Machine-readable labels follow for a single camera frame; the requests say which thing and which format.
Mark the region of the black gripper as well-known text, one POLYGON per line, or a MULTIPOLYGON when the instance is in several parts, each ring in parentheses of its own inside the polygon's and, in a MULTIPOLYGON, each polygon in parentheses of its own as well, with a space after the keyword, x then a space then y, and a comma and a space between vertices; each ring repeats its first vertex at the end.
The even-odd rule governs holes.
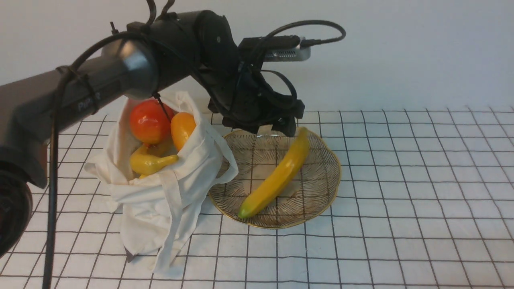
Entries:
POLYGON ((297 91, 282 73, 270 70, 252 70, 243 74, 228 75, 207 69, 207 85, 213 92, 208 109, 221 114, 222 124, 257 134, 261 126, 271 125, 286 137, 296 134, 296 121, 303 118, 305 105, 297 97, 297 91), (288 87, 290 93, 276 92, 266 82, 262 73, 273 73, 288 87))

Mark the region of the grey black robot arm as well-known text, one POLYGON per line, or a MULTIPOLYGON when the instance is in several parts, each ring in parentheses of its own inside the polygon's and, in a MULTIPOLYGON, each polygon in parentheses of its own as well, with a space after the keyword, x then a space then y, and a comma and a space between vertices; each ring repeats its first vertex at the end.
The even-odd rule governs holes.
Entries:
POLYGON ((318 41, 280 35, 304 22, 235 44, 229 22, 210 10, 131 22, 126 31, 88 48, 69 66, 1 86, 1 255, 21 238, 31 217, 28 183, 47 186, 46 146, 58 133, 125 95, 145 100, 191 76, 207 90, 209 110, 229 128, 261 126, 292 135, 305 106, 289 80, 289 95, 262 76, 264 62, 303 61, 318 41))

